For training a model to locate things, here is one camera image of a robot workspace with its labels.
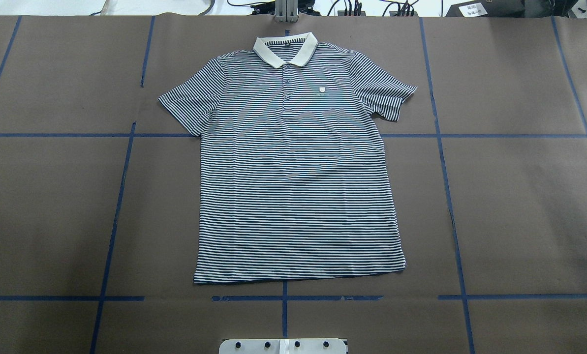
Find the wire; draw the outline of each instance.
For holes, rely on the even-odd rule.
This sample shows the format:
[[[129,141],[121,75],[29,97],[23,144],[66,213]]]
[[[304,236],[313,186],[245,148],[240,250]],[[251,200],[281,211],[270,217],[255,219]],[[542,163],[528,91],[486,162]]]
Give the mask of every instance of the wire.
[[[209,13],[210,10],[213,9],[214,5],[215,5],[215,0],[210,0],[210,6],[208,6],[208,8],[205,9],[203,13],[198,14],[198,16],[204,16],[205,14]]]
[[[390,4],[385,8],[385,11],[383,11],[383,14],[381,15],[381,17],[385,16],[385,13],[387,12],[387,9],[390,8],[390,6],[397,4],[399,5],[399,10],[401,9],[401,3],[400,2],[396,2],[396,1],[385,1],[385,2],[389,2]]]
[[[334,9],[334,8],[335,8],[335,5],[337,5],[337,3],[338,3],[339,1],[341,1],[341,0],[337,0],[337,1],[335,1],[335,2],[332,4],[332,6],[331,6],[331,9],[329,10],[329,12],[327,12],[327,13],[326,13],[326,16],[330,16],[330,15],[331,15],[332,9]]]
[[[266,2],[251,2],[250,4],[230,4],[230,0],[226,0],[228,2],[228,5],[230,6],[250,6],[250,5],[261,5],[261,4],[267,4]]]

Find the white collar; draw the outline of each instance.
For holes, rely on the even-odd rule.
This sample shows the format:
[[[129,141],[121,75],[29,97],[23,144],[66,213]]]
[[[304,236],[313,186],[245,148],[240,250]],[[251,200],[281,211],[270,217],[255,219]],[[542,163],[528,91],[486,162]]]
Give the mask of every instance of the white collar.
[[[294,40],[304,38],[304,44],[300,51],[296,54],[296,56],[291,59],[288,63],[297,66],[304,66],[306,63],[311,60],[313,53],[315,52],[315,48],[317,47],[317,39],[311,32],[296,34],[295,36],[285,36],[285,37],[266,37],[266,38],[256,38],[256,42],[254,43],[254,51],[258,56],[266,63],[271,65],[274,68],[279,68],[284,65],[284,60],[280,59],[280,57],[276,56],[274,52],[271,51],[265,45],[265,43],[272,42],[272,41],[280,41],[282,43],[286,42],[293,42]]]

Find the white label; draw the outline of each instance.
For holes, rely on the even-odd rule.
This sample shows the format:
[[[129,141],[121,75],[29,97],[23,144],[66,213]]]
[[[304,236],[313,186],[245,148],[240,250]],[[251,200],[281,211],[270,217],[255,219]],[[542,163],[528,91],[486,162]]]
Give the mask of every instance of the white label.
[[[482,5],[480,2],[476,4],[460,6],[459,9],[464,17],[476,17],[488,14],[486,9],[484,9],[484,5]]]

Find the navy and white striped shirt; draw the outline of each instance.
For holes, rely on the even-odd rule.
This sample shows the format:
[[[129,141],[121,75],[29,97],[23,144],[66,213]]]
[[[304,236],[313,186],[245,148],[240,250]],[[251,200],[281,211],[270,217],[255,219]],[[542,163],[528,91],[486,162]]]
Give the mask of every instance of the navy and white striped shirt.
[[[397,121],[416,87],[312,33],[257,38],[159,100],[201,137],[195,283],[404,269],[372,112]]]

